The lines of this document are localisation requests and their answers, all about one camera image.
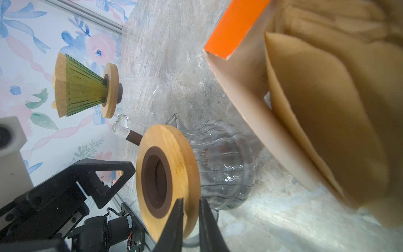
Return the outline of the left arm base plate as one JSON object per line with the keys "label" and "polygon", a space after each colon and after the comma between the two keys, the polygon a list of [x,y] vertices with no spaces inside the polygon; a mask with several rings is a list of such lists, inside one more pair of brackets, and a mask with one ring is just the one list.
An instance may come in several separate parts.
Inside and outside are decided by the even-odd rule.
{"label": "left arm base plate", "polygon": [[155,248],[155,242],[140,218],[125,202],[121,203],[121,213],[127,217],[130,229],[127,252],[152,252]]}

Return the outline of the green glass dripper cone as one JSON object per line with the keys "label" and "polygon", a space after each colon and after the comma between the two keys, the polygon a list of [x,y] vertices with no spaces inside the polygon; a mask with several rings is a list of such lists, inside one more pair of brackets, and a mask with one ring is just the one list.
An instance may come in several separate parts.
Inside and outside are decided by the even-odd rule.
{"label": "green glass dripper cone", "polygon": [[105,102],[107,81],[69,55],[66,55],[66,77],[66,116]]}

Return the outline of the clear glass server wooden handle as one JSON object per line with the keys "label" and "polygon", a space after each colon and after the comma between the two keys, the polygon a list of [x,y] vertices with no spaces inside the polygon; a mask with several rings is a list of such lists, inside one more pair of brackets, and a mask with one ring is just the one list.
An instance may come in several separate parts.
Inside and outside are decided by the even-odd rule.
{"label": "clear glass server wooden handle", "polygon": [[136,146],[148,128],[165,123],[171,115],[170,88],[158,77],[120,79],[118,101],[112,131]]}

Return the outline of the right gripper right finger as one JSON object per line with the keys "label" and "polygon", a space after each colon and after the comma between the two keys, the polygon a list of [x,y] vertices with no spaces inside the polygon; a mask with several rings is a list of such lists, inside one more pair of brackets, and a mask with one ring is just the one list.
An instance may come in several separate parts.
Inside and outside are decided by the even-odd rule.
{"label": "right gripper right finger", "polygon": [[230,252],[205,199],[199,201],[199,246],[201,252]]}

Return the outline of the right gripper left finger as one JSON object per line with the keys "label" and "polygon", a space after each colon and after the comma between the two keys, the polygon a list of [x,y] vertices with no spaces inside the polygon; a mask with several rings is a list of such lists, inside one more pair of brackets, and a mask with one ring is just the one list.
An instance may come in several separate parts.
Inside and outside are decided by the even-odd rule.
{"label": "right gripper left finger", "polygon": [[153,252],[181,252],[183,246],[183,198],[178,198]]}

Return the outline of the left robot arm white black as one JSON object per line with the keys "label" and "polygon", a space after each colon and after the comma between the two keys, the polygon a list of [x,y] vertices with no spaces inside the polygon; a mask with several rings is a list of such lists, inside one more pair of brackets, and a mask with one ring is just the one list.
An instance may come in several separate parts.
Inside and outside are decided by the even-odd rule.
{"label": "left robot arm white black", "polygon": [[105,208],[134,173],[131,162],[83,159],[22,190],[1,203],[1,251],[107,252],[130,234],[128,220],[89,217],[86,199]]}

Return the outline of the grey glass carafe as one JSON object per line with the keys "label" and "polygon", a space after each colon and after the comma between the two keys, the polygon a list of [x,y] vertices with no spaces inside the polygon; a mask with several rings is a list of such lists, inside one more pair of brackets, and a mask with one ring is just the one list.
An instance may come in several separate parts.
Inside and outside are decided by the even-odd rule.
{"label": "grey glass carafe", "polygon": [[207,200],[214,220],[218,221],[219,211],[240,207],[255,183],[262,149],[258,138],[224,120],[208,120],[188,129],[174,114],[166,124],[177,128],[190,143],[198,165],[201,197]]}

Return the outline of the orange coffee filter pack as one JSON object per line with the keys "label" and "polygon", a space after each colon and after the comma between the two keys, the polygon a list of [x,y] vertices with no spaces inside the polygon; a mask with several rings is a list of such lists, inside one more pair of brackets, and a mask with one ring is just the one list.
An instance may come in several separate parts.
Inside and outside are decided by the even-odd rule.
{"label": "orange coffee filter pack", "polygon": [[204,53],[299,182],[402,226],[402,1],[232,1]]}

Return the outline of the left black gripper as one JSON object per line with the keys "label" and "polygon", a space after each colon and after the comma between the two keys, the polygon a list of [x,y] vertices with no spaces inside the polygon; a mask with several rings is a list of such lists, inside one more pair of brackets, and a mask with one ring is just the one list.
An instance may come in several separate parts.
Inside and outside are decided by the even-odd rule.
{"label": "left black gripper", "polygon": [[135,174],[127,161],[83,159],[1,208],[1,242],[65,239],[87,215],[86,196],[104,208]]}

